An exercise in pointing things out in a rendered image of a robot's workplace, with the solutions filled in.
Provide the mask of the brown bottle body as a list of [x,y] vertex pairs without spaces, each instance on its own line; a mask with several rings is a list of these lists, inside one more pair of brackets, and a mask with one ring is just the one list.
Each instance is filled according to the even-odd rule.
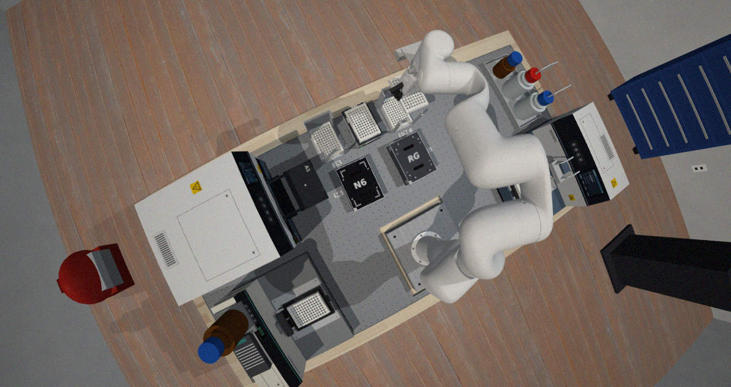
[[504,65],[504,60],[507,58],[505,56],[502,60],[500,60],[494,67],[493,67],[493,74],[499,78],[503,79],[507,75],[509,75],[513,70],[515,70],[515,67],[513,69],[507,69]]

